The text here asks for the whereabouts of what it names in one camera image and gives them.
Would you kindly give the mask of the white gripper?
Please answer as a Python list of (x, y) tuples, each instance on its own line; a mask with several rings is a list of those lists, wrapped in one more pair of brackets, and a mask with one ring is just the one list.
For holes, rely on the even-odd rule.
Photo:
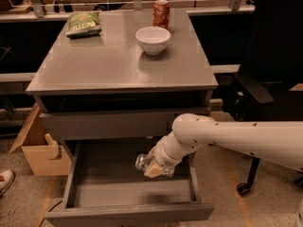
[(164, 136), (149, 151), (148, 156), (154, 157), (146, 167), (144, 175), (149, 178), (161, 176), (164, 173), (164, 167), (173, 168), (183, 159), (181, 143), (173, 136)]

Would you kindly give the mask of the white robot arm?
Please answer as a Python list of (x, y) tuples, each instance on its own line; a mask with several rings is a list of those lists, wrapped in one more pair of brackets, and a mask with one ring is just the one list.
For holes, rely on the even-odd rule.
[(148, 155), (136, 160), (144, 175), (171, 176), (182, 159), (206, 145), (232, 149), (254, 160), (265, 160), (296, 171), (303, 169), (303, 123), (218, 122), (209, 116), (185, 113), (172, 123)]

